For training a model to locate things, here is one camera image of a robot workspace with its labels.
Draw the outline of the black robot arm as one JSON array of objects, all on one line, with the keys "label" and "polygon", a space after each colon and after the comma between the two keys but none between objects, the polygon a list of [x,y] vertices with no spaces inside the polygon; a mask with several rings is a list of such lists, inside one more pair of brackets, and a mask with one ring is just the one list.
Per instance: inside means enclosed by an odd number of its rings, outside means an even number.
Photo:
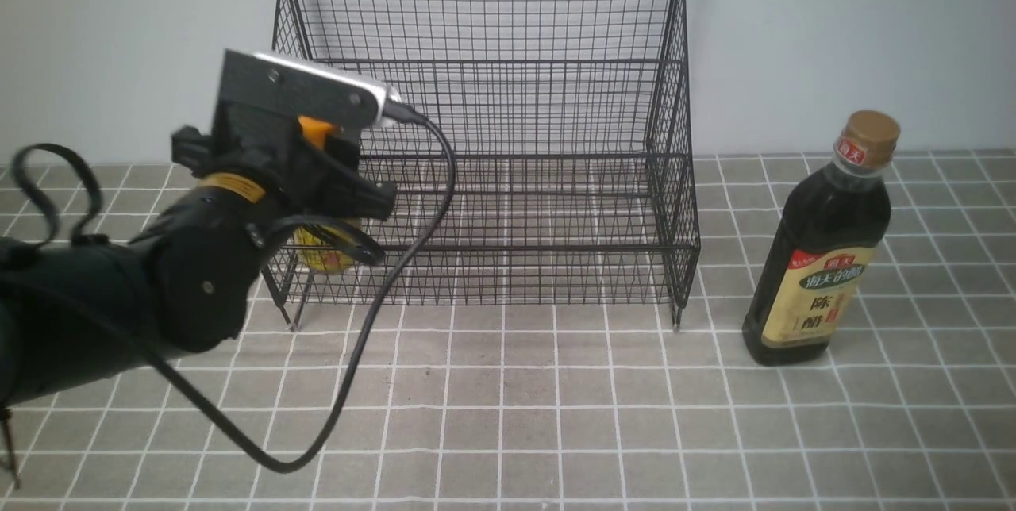
[{"label": "black robot arm", "polygon": [[172,360],[237,337],[295,229],[392,214],[395,185],[360,177],[358,139],[345,123],[221,105],[210,134],[173,134],[194,188],[127,243],[85,221],[59,246],[5,237],[2,406],[143,366],[138,344]]}]

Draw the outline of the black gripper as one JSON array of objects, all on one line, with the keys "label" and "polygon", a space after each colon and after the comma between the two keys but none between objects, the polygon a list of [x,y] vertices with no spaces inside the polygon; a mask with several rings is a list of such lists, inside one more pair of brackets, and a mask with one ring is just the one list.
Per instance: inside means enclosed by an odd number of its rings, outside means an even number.
[{"label": "black gripper", "polygon": [[388,221],[395,207],[394,182],[369,181],[331,158],[304,138],[297,117],[254,107],[219,105],[208,134],[183,125],[171,135],[171,159],[197,179],[250,179],[293,213]]}]

